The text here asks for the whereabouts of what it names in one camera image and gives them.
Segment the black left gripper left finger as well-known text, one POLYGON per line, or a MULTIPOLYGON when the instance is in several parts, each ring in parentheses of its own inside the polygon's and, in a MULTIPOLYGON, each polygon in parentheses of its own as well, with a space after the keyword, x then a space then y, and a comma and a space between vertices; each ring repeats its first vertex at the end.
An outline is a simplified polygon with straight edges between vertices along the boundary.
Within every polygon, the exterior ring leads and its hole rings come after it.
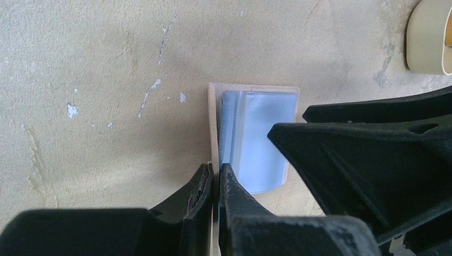
POLYGON ((1 255, 209 255, 214 174, 202 164, 151 209, 40 209, 1 233, 1 255))

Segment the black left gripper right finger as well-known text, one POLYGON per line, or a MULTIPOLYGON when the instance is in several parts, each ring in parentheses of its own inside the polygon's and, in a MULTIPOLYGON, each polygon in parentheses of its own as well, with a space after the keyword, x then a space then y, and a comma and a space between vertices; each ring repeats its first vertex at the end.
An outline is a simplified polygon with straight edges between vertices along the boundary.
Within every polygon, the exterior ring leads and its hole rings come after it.
POLYGON ((380 255, 358 218, 281 217, 238 182, 230 164, 219 174, 219 247, 222 255, 380 255))

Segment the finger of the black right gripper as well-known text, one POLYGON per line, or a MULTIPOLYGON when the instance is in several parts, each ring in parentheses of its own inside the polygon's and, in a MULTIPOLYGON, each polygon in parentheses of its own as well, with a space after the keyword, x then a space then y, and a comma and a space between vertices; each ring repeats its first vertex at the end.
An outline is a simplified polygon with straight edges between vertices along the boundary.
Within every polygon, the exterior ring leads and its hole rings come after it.
POLYGON ((451 120, 278 123, 268 138, 327 215, 364 221, 379 244, 421 225, 451 234, 451 120))
POLYGON ((399 123, 451 114, 451 86, 407 97, 309 106, 308 123, 399 123))

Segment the beige leather card holder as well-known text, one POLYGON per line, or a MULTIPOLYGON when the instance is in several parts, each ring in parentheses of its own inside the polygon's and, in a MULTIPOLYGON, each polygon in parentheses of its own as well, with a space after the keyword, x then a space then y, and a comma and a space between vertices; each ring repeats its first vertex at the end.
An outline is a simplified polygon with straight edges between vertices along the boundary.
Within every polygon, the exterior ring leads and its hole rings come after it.
POLYGON ((207 96, 214 172, 229 163, 250 198, 269 213, 322 216, 306 185, 267 137, 274 124, 296 121, 300 89, 210 82, 207 96))

